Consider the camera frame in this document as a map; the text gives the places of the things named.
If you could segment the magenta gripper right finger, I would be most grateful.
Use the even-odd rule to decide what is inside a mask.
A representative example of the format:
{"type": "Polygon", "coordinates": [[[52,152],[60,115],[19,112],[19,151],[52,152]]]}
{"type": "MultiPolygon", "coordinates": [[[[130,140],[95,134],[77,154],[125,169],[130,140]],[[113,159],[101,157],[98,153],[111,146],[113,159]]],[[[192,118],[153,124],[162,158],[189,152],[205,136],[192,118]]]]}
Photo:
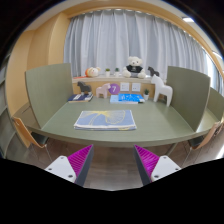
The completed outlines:
{"type": "Polygon", "coordinates": [[[134,146],[133,152],[143,185],[180,170],[180,167],[166,155],[157,156],[138,145],[134,146]]]}

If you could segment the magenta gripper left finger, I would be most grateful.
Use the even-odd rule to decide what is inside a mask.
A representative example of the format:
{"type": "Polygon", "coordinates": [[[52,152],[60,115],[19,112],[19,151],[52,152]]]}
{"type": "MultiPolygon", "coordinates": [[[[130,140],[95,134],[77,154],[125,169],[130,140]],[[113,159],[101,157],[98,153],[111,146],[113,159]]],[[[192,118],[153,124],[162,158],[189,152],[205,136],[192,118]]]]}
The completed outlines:
{"type": "Polygon", "coordinates": [[[89,145],[70,156],[59,156],[46,171],[68,180],[76,185],[83,186],[94,154],[94,147],[89,145]]]}

